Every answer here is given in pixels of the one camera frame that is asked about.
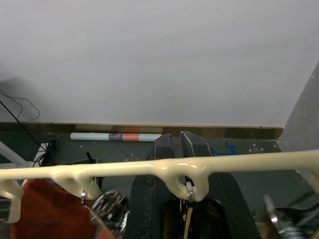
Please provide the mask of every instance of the metal clip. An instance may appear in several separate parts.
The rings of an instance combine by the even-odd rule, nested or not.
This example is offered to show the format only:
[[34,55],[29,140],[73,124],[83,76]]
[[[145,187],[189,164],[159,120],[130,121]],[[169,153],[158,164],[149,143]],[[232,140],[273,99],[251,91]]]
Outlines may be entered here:
[[186,220],[185,220],[185,229],[184,229],[183,239],[188,238],[188,229],[189,229],[190,218],[193,212],[193,204],[194,204],[194,192],[193,192],[193,187],[191,185],[191,182],[186,182],[186,189],[187,189],[188,208],[187,208],[187,214],[186,214]]

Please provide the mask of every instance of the white wall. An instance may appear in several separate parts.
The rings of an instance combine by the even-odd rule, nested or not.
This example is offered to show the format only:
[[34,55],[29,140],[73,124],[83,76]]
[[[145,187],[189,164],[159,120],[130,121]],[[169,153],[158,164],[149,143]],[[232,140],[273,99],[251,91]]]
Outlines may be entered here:
[[[284,126],[319,60],[318,10],[318,0],[0,0],[0,81],[42,122]],[[12,118],[0,108],[0,120]]]

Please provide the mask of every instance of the white pipe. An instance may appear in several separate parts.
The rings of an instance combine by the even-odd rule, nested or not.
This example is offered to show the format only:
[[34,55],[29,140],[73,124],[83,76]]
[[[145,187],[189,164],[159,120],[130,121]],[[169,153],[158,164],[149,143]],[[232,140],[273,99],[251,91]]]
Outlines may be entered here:
[[144,141],[153,142],[161,134],[157,133],[71,133],[72,140],[102,141]]

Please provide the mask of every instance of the cream hook rack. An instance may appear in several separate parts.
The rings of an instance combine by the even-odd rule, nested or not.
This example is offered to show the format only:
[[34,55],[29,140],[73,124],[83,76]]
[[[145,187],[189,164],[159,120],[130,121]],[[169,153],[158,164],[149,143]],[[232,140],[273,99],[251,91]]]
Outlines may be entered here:
[[2,169],[0,170],[0,195],[19,204],[23,196],[23,189],[17,184],[16,180],[51,178],[74,196],[80,197],[82,191],[86,190],[88,199],[95,199],[99,196],[100,190],[93,181],[93,177],[152,174],[165,182],[168,189],[181,199],[187,199],[187,190],[178,178],[180,176],[191,178],[195,185],[193,187],[194,199],[195,201],[201,201],[208,193],[208,176],[212,173],[297,169],[306,169],[313,173],[309,183],[319,193],[319,150],[312,150]]

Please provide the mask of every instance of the shiny metal object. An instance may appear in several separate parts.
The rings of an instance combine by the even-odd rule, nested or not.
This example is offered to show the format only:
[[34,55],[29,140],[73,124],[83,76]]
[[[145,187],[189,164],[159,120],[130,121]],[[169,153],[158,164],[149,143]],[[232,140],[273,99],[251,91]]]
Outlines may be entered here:
[[191,182],[186,182],[187,200],[190,205],[194,203],[194,192]]
[[264,196],[264,202],[267,209],[267,212],[270,216],[270,220],[276,231],[283,239],[305,239],[301,230],[294,226],[291,220],[283,215],[280,215],[279,212],[276,212],[274,203],[269,195]]
[[81,194],[81,203],[92,214],[91,220],[96,220],[103,228],[111,231],[116,238],[121,238],[125,232],[129,213],[129,199],[119,192],[107,192],[96,199],[89,207],[86,204],[86,191]]

